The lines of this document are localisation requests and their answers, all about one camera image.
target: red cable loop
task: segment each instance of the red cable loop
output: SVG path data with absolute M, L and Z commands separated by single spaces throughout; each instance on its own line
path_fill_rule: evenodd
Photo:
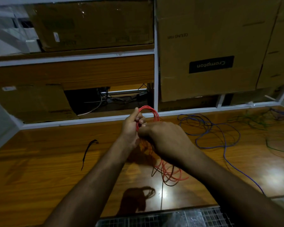
M 148 109 L 148 110 L 150 110 L 153 113 L 153 115 L 154 115 L 154 122 L 160 121 L 159 114 L 157 113 L 157 111 L 155 109 L 153 109 L 152 107 L 150 107 L 148 105 L 145 105 L 145 106 L 139 108 L 139 112 L 142 111 L 143 109 Z M 147 144 L 145 142 L 142 142 L 142 145 L 143 144 L 147 145 L 145 147 L 149 149 L 149 155 L 152 155 L 152 153 L 153 153 L 152 146 L 150 145 L 149 142 L 147 142 Z M 163 179 L 163 182 L 165 184 L 168 181 L 172 181 L 172 182 L 175 182 L 175 184 L 177 184 L 179 181 L 183 181 L 183 180 L 188 179 L 188 177 L 186 177 L 184 179 L 181 178 L 182 177 L 182 170 L 181 169 L 178 169 L 178 170 L 174 171 L 174 166 L 169 166 L 168 168 L 166 168 L 165 167 L 166 164 L 167 164 L 167 162 L 161 159 L 159 165 L 153 166 L 156 171 L 159 171 L 162 174 L 162 179 Z M 179 177 L 175 177 L 174 176 L 174 174 L 176 174 L 176 173 L 180 174 Z

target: metal shelf frame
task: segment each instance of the metal shelf frame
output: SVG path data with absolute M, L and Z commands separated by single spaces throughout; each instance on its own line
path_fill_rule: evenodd
M 67 2 L 67 1 L 83 1 L 83 0 L 0 0 L 0 6 L 13 5 L 13 4 L 49 3 L 49 2 Z M 100 54 L 68 56 L 68 57 L 51 57 L 51 58 L 25 59 L 25 60 L 15 60 L 15 61 L 0 61 L 0 67 L 13 66 L 13 65 L 25 65 L 25 64 L 40 64 L 40 63 L 52 63 L 52 62 L 67 62 L 67 61 L 78 61 L 78 60 L 89 60 L 89 59 L 101 59 L 101 58 L 111 58 L 111 57 L 137 56 L 137 55 L 148 55 L 148 54 L 154 54 L 154 109 L 158 111 L 159 55 L 158 55 L 156 20 L 154 20 L 154 49 L 120 52 L 120 53 L 100 53 Z M 248 104 L 240 104 L 240 105 L 235 105 L 235 106 L 222 106 L 224 97 L 225 97 L 225 94 L 221 94 L 219 96 L 215 107 L 165 111 L 165 112 L 159 112 L 159 116 L 173 116 L 173 115 L 179 115 L 179 114 L 194 114 L 194 113 L 205 113 L 205 112 L 215 112 L 215 111 L 249 109 L 249 108 L 255 108 L 255 107 L 279 106 L 281 105 L 281 102 L 284 100 L 284 86 L 282 87 L 278 97 L 276 99 L 272 99 L 272 101 L 269 101 L 269 102 L 248 103 Z M 143 115 L 146 118 L 153 117 L 152 113 L 144 113 Z M 15 118 L 13 115 L 9 115 L 9 116 L 20 130 L 54 127 L 54 126 L 68 126 L 68 125 L 96 123 L 96 122 L 118 121 L 118 120 L 124 120 L 125 118 L 128 117 L 128 115 L 119 115 L 119 116 L 107 116 L 107 117 L 98 117 L 98 118 L 89 118 L 89 119 L 75 119 L 75 120 L 65 120 L 65 121 L 56 121 L 56 122 L 24 124 L 21 120 Z

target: person's left arm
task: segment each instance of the person's left arm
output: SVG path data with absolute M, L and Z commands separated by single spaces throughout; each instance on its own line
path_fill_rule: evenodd
M 118 139 L 91 171 L 62 199 L 43 227 L 95 226 L 126 159 L 139 144 L 136 122 L 145 122 L 138 108 L 123 122 Z

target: person's left hand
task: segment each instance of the person's left hand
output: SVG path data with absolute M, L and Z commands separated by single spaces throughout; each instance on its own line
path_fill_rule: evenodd
M 139 109 L 136 107 L 133 113 L 124 120 L 119 137 L 122 141 L 129 145 L 128 147 L 131 150 L 136 148 L 140 141 L 136 131 L 137 122 L 142 125 L 146 122 L 146 119 L 143 117 L 142 113 L 139 113 Z

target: forearm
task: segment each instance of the forearm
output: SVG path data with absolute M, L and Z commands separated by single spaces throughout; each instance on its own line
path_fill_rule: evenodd
M 200 152 L 188 157 L 183 169 L 198 179 L 237 223 L 247 226 L 284 226 L 284 209 Z
M 64 197 L 43 226 L 94 226 L 129 153 L 129 148 L 119 138 L 91 171 Z

